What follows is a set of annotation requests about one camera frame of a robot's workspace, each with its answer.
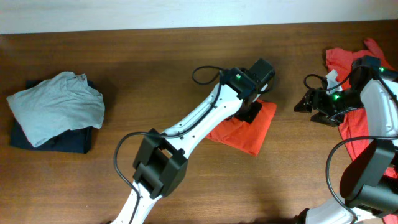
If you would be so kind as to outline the light grey folded t-shirt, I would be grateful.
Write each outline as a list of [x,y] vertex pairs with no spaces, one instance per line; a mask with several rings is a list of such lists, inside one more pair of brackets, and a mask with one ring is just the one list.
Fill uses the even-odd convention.
[[103,95],[88,85],[84,74],[61,72],[6,100],[34,147],[65,131],[100,129],[104,121]]

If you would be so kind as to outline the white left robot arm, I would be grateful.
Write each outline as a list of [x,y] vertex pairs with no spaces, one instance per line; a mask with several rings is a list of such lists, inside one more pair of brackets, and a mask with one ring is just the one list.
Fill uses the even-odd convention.
[[162,133],[143,132],[133,180],[126,182],[131,193],[112,224],[143,223],[157,201],[185,178],[188,158],[206,135],[227,118],[254,119],[260,109],[256,100],[274,75],[268,68],[220,69],[214,89],[188,116]]

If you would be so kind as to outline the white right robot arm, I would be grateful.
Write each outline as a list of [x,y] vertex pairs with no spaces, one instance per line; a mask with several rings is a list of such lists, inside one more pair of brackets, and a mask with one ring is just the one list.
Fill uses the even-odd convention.
[[[384,175],[397,165],[397,72],[364,65],[347,77],[351,87],[338,90],[309,89],[294,108],[311,113],[311,120],[332,127],[342,123],[346,113],[365,109],[369,133],[339,142],[326,160],[325,177],[332,198],[315,208],[306,208],[295,223],[358,223],[363,220],[397,214],[396,181]],[[336,193],[330,182],[330,164],[342,145],[368,140],[364,151],[345,169]]]

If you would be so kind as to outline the orange soccer print t-shirt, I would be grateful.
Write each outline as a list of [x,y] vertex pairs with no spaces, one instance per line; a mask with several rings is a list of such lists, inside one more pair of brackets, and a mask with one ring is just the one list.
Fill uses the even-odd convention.
[[206,138],[257,156],[277,109],[275,103],[262,100],[257,102],[262,108],[251,124],[237,118],[224,120]]

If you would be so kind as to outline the dark navy folded garment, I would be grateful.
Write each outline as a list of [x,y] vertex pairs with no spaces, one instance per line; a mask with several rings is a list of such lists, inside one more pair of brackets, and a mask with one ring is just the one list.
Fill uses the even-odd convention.
[[[27,81],[30,88],[40,82]],[[93,82],[88,81],[88,85],[93,88]],[[34,147],[27,140],[20,124],[14,118],[14,126],[10,134],[10,145],[27,150],[36,151],[60,151],[86,154],[91,149],[91,131],[92,127],[77,129],[74,131],[65,131],[55,136],[39,147]]]

